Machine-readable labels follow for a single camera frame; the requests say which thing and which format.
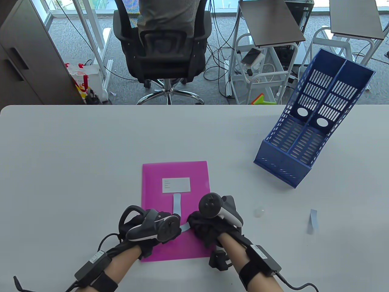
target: dark wood cabinet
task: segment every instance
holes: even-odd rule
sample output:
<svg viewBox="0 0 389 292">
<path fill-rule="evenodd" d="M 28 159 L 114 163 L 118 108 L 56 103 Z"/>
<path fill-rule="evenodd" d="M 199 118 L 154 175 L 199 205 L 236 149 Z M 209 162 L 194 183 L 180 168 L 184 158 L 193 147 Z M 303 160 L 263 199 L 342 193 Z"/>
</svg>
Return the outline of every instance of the dark wood cabinet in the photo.
<svg viewBox="0 0 389 292">
<path fill-rule="evenodd" d="M 0 14 L 0 109 L 84 104 L 31 1 L 14 1 L 12 7 L 6 1 L 9 12 Z"/>
</svg>

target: phone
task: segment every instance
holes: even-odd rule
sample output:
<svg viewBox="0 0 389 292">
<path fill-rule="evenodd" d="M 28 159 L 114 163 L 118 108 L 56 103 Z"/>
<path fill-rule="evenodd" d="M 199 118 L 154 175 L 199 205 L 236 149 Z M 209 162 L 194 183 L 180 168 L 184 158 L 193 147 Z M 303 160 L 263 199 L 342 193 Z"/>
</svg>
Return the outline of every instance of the phone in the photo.
<svg viewBox="0 0 389 292">
<path fill-rule="evenodd" d="M 247 55 L 244 56 L 242 63 L 246 64 L 248 66 L 251 66 L 254 61 L 258 58 L 258 56 L 261 54 L 261 51 L 255 48 L 252 48 Z"/>
</svg>

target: small blue paper strip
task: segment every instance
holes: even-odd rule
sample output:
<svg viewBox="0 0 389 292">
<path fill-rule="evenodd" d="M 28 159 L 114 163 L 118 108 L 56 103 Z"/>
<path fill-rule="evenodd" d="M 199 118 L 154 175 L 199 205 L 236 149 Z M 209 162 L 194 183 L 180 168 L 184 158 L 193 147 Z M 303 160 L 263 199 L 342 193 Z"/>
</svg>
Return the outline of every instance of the small blue paper strip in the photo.
<svg viewBox="0 0 389 292">
<path fill-rule="evenodd" d="M 311 209 L 309 216 L 308 233 L 313 234 L 314 231 L 319 231 L 319 223 L 317 222 L 317 210 Z"/>
<path fill-rule="evenodd" d="M 173 213 L 181 216 L 181 194 L 175 193 L 173 195 Z M 181 232 L 189 230 L 191 227 L 188 222 L 180 226 Z"/>
</svg>

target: pink folder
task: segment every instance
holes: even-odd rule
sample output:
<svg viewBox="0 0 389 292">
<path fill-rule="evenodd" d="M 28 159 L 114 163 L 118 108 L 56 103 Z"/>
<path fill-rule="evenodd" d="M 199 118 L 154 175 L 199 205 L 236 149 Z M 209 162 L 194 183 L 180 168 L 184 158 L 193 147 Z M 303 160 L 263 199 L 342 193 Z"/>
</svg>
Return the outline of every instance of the pink folder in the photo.
<svg viewBox="0 0 389 292">
<path fill-rule="evenodd" d="M 173 212 L 173 193 L 162 193 L 163 178 L 190 178 L 190 192 L 181 193 L 181 225 L 188 216 L 198 211 L 200 199 L 210 192 L 206 161 L 144 164 L 142 175 L 142 208 Z M 194 259 L 209 257 L 212 249 L 204 247 L 192 230 L 183 232 L 175 240 L 154 247 L 144 262 Z"/>
</svg>

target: cabinet handle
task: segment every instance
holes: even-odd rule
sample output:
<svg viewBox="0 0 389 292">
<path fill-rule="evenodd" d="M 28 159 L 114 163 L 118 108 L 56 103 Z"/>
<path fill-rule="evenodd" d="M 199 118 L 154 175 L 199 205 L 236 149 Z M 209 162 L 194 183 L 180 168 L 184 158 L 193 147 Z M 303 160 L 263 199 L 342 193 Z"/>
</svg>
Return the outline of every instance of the cabinet handle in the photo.
<svg viewBox="0 0 389 292">
<path fill-rule="evenodd" d="M 14 64 L 11 63 L 10 60 L 5 59 L 4 62 L 7 64 L 7 66 L 11 69 L 11 71 L 14 73 L 16 76 L 16 79 L 18 81 L 24 81 L 22 75 L 20 75 L 19 71 L 15 68 Z"/>
<path fill-rule="evenodd" d="M 22 65 L 24 70 L 29 70 L 26 62 L 24 62 L 22 56 L 19 54 L 18 50 L 15 47 L 10 48 L 11 52 L 15 55 L 19 63 Z"/>
</svg>

